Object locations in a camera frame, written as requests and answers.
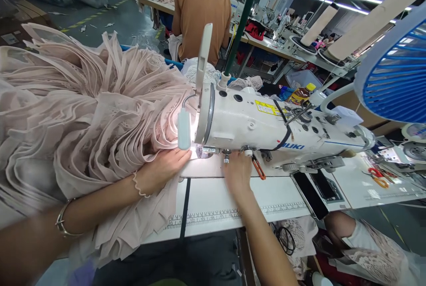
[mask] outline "orange shirt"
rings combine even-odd
[[[230,0],[175,0],[173,21],[179,21],[182,32],[182,45],[178,49],[179,58],[198,57],[204,26],[213,23],[212,40],[208,62],[213,66],[219,60],[219,49],[229,38],[231,22]]]

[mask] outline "warning label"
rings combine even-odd
[[[278,108],[276,108],[275,105],[270,105],[270,104],[266,104],[259,101],[255,101],[255,102],[256,102],[258,111],[262,113],[271,114],[271,115],[281,115],[280,111],[278,110]],[[283,111],[283,113],[287,113],[287,110],[283,108],[281,108],[281,110]]]

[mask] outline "hand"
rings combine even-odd
[[[229,163],[224,164],[226,186],[231,195],[237,199],[249,192],[252,159],[244,153],[232,152]]]
[[[160,152],[154,161],[146,163],[136,173],[136,181],[141,192],[151,195],[162,188],[185,166],[191,151],[178,148]]]

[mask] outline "ruffled fabric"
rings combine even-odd
[[[36,52],[0,47],[0,228],[111,185],[177,147],[177,114],[193,90],[159,54],[123,52],[114,32],[89,48],[37,24]],[[195,117],[194,98],[186,109]],[[123,209],[70,251],[72,268],[130,255],[175,213],[178,176]]]

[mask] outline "blue fan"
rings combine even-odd
[[[369,50],[354,90],[363,106],[378,116],[426,123],[426,3]]]

